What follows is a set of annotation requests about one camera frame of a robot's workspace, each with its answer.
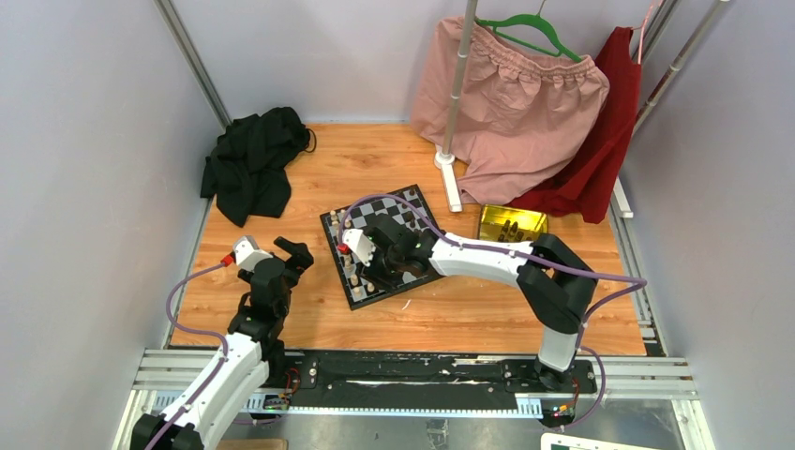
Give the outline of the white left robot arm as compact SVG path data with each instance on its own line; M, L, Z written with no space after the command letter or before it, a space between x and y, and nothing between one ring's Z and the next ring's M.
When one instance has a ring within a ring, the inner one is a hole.
M308 246L283 237L275 245L288 255L281 259L244 235L219 263L180 280L168 300L191 280L235 265L249 290L241 297L225 335L179 323L173 306L166 306L174 328L216 338L219 348L183 394L159 414L145 413L135 423L132 449L214 449L254 391L282 387L293 392L296 369L287 365L284 329L293 288L314 264Z

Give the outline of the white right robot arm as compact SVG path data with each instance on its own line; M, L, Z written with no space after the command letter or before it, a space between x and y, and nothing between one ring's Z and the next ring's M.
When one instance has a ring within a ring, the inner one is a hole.
M379 215L340 237L339 247L363 264L363 278L381 289L396 288L405 273L480 278L517 289L543 326L530 380L552 392L572 381L572 363L596 281L593 270L557 236L543 233L532 242L499 244L433 227L413 231Z

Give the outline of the white rack stand base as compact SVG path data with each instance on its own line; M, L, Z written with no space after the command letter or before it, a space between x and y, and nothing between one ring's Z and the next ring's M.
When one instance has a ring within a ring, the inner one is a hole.
M454 172L456 158L450 153L445 153L440 145L436 145L435 148L436 152L434 155L434 165L442 175L442 184L445 191L448 209L452 213L460 213L463 211L463 203L460 198L457 179Z

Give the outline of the black cloth garment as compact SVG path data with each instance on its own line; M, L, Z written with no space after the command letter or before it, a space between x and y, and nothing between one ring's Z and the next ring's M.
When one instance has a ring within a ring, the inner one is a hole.
M233 120L205 158L200 196L242 227L251 216L280 218L291 198L286 167L317 146L314 131L291 107Z

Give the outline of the gold metal tin tray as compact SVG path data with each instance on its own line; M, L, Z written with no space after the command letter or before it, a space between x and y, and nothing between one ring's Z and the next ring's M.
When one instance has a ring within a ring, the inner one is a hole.
M514 243L533 241L548 232L545 213L502 205L485 204L478 224L480 240Z

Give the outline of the pink cloth garment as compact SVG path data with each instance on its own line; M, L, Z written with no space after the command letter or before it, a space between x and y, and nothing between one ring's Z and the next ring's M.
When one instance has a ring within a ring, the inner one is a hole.
M507 204L575 157L605 105L608 77L578 63L518 50L476 25L451 152L464 203Z

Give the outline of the red cloth garment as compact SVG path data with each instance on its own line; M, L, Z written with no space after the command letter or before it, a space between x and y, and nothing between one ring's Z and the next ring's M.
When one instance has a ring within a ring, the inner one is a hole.
M573 160L551 179L511 201L510 207L554 217L579 214L602 222L636 123L642 67L630 56L631 27L615 28L595 58L610 84L606 103Z

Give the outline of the silver rack pole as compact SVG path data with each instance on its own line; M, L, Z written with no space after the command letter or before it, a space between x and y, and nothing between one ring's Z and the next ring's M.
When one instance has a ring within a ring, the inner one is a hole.
M452 142L458 121L458 104L462 94L463 79L466 70L467 60L470 54L472 31L476 16L478 1L469 0L461 28L461 37L457 48L457 61L454 71L453 84L450 94L449 111L445 134L442 142L442 150L438 152L439 161L443 164L451 165L454 161L452 155Z

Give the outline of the green clothes hanger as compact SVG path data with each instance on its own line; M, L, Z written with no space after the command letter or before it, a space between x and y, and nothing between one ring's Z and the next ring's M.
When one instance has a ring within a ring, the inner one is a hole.
M581 62L582 57L563 43L555 26L543 16L546 3L540 1L534 13L520 13L501 20L476 19L475 22L495 36L519 46L547 56Z

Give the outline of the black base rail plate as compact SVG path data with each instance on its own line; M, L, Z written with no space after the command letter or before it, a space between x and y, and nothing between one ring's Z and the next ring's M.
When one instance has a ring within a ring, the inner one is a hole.
M287 352L285 370L300 379L293 404L306 407L510 410L519 394L567 402L598 391L587 360L555 375L520 354L305 350Z

